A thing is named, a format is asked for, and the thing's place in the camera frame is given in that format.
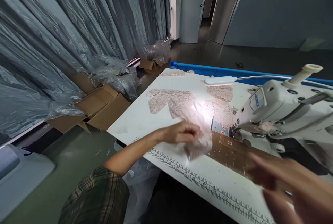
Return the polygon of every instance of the juki logo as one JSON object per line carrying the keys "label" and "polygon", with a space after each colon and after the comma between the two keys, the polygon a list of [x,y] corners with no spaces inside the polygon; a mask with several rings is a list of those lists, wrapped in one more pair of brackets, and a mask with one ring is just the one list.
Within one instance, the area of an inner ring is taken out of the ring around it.
{"label": "juki logo", "polygon": [[256,99],[256,106],[259,107],[259,99],[258,99],[258,95],[255,94],[254,98]]}

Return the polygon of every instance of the measuring tape markings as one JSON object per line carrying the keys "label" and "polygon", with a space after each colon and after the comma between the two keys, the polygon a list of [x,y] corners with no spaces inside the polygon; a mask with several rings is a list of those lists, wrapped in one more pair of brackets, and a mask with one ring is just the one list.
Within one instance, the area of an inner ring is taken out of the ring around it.
{"label": "measuring tape markings", "polygon": [[174,159],[167,156],[165,153],[161,152],[157,148],[152,148],[148,151],[148,154],[155,157],[165,165],[172,168],[174,171],[178,172],[180,175],[204,189],[206,192],[231,207],[233,210],[237,211],[247,219],[251,220],[255,224],[274,224],[274,222],[260,214],[254,208],[243,203],[241,200],[238,200],[236,197],[233,197],[230,193],[225,190],[221,190],[220,187],[216,187],[213,183],[206,180],[205,178],[199,176],[197,173],[194,173],[189,168],[185,167],[181,163],[175,161]]}

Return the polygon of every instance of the floor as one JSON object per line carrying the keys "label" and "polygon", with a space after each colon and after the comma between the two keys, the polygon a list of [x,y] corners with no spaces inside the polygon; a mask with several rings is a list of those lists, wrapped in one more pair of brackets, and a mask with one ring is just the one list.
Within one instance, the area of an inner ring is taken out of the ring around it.
{"label": "floor", "polygon": [[[174,46],[171,50],[172,61],[225,68],[236,68],[236,63],[242,63],[245,70],[287,75],[297,73],[306,63],[316,63],[326,69],[314,77],[333,79],[328,69],[331,51],[306,53],[290,49],[222,46],[208,40],[209,27],[210,21],[203,20],[197,44],[179,43]],[[141,94],[156,76],[143,71],[138,76]],[[3,224],[57,223],[63,203],[80,180],[115,153],[114,142],[115,138],[106,132],[93,130],[91,136],[80,127],[64,134],[44,151],[56,164],[56,169]]]}
{"label": "floor", "polygon": [[324,67],[312,77],[333,80],[329,67],[332,65],[332,50],[301,52],[296,49],[223,46],[208,40],[210,19],[203,19],[199,42],[179,43],[172,50],[172,61],[221,68],[236,69],[242,63],[244,70],[282,75],[295,75],[307,63]]}
{"label": "floor", "polygon": [[[145,74],[143,70],[138,76],[141,80],[138,92],[141,94],[156,76]],[[43,152],[56,164],[55,170],[2,224],[58,223],[64,202],[81,179],[116,152],[113,136],[93,128],[91,132],[93,135],[76,126]]]}

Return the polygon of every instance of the plaid clothing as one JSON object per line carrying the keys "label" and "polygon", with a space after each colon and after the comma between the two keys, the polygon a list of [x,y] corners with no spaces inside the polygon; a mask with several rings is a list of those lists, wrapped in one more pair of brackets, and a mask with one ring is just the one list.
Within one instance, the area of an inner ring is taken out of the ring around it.
{"label": "plaid clothing", "polygon": [[58,223],[122,224],[128,197],[129,191],[121,176],[98,167],[69,196]]}

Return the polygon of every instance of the white worktable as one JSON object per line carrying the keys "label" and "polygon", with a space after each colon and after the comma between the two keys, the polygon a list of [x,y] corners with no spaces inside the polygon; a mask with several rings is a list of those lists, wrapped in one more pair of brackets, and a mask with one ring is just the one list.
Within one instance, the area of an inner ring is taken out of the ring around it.
{"label": "white worktable", "polygon": [[[126,145],[150,132],[175,124],[168,106],[158,114],[150,114],[146,93],[152,89],[173,89],[190,91],[196,102],[203,105],[205,100],[214,99],[207,93],[200,81],[206,76],[188,74],[181,76],[159,76],[139,98],[111,125],[108,132]],[[249,98],[250,85],[235,83],[230,103],[240,109]],[[277,155],[264,139],[251,139],[253,147]],[[261,188],[250,180],[221,165],[208,156],[201,156],[189,162],[179,146],[158,144],[144,157],[161,170],[175,178],[190,190],[210,202],[239,223],[274,223],[261,195]]]}

